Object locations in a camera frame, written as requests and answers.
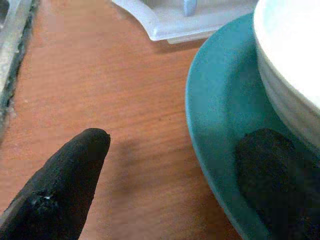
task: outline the wooden table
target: wooden table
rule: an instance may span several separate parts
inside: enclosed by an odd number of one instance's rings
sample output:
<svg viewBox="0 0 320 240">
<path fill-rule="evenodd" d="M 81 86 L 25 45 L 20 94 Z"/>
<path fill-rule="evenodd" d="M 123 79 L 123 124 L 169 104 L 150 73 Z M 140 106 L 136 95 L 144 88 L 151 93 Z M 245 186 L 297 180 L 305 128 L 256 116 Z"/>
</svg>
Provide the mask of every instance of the wooden table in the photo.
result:
<svg viewBox="0 0 320 240">
<path fill-rule="evenodd" d="M 105 0 L 42 0 L 1 145 L 0 211 L 59 147 L 95 127 L 112 142 L 81 240 L 240 239 L 186 124 L 186 78 L 202 43 L 151 42 Z"/>
</svg>

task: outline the light blue object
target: light blue object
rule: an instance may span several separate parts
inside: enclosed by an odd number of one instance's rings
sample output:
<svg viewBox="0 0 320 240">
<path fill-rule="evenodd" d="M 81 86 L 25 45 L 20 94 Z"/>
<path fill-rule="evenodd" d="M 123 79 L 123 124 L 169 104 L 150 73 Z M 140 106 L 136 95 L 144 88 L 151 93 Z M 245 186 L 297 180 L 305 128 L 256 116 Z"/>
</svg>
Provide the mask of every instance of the light blue object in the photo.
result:
<svg viewBox="0 0 320 240">
<path fill-rule="evenodd" d="M 290 138 L 300 151 L 310 152 L 267 98 L 257 67 L 252 18 L 249 14 L 227 24 L 200 48 L 189 70 L 185 107 L 197 159 L 225 214 L 244 240 L 270 240 L 238 190 L 235 145 L 246 133 L 270 128 Z"/>
<path fill-rule="evenodd" d="M 196 13 L 197 0 L 184 0 L 183 11 L 186 17 L 192 16 Z"/>
</svg>

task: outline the bowl rim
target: bowl rim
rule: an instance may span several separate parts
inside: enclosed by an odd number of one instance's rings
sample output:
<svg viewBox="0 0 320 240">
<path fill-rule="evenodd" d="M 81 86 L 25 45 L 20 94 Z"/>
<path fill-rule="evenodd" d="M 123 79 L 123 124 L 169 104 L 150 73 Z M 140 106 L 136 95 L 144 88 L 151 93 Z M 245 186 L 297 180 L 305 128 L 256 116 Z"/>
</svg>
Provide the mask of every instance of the bowl rim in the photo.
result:
<svg viewBox="0 0 320 240">
<path fill-rule="evenodd" d="M 259 0 L 253 13 L 253 33 L 256 42 L 256 50 L 261 53 L 261 56 L 264 58 L 265 62 L 269 65 L 271 70 L 275 73 L 279 81 L 282 81 L 284 85 L 288 88 L 290 92 L 297 96 L 297 98 L 307 107 L 307 109 L 314 114 L 320 116 L 320 107 L 317 106 L 314 102 L 308 99 L 301 91 L 295 88 L 289 81 L 288 77 L 285 76 L 285 73 L 281 73 L 279 69 L 275 66 L 275 63 L 271 60 L 272 51 L 268 45 L 266 38 L 267 34 L 264 32 L 263 25 L 263 16 L 264 9 L 266 8 L 266 3 L 269 0 Z"/>
</svg>

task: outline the white bowl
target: white bowl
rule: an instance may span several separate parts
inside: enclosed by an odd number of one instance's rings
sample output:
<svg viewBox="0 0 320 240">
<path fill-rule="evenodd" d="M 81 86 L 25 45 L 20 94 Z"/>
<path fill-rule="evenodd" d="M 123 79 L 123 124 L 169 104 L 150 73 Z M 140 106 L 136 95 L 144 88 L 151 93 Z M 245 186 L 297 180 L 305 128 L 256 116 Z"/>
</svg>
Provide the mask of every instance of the white bowl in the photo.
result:
<svg viewBox="0 0 320 240">
<path fill-rule="evenodd" d="M 286 126 L 320 153 L 320 1 L 260 0 L 254 11 L 258 68 Z"/>
</svg>

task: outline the black object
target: black object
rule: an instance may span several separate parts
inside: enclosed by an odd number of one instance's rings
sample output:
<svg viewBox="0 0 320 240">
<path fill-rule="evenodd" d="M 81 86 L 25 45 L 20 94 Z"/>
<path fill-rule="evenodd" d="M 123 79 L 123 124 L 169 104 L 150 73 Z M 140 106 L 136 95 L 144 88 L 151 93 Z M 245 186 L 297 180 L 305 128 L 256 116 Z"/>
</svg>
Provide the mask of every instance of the black object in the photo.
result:
<svg viewBox="0 0 320 240">
<path fill-rule="evenodd" d="M 271 129 L 235 148 L 237 182 L 274 239 L 320 240 L 320 170 Z"/>
<path fill-rule="evenodd" d="M 0 239 L 77 240 L 109 146 L 110 136 L 98 128 L 87 129 L 66 143 L 4 212 Z"/>
</svg>

